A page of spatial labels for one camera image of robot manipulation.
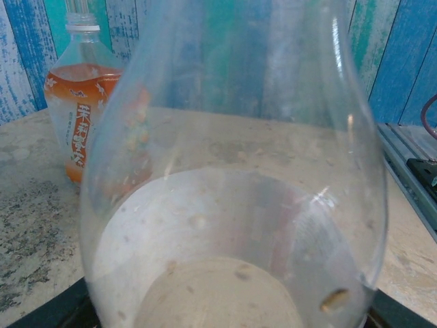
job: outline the gray speckled surface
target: gray speckled surface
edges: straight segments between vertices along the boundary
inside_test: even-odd
[[[83,276],[79,190],[46,111],[0,127],[0,326]]]

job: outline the marble countertop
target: marble countertop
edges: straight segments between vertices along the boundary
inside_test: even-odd
[[[47,111],[0,127],[0,326],[83,276],[79,189]],[[437,244],[389,176],[389,242],[378,287],[437,324]]]

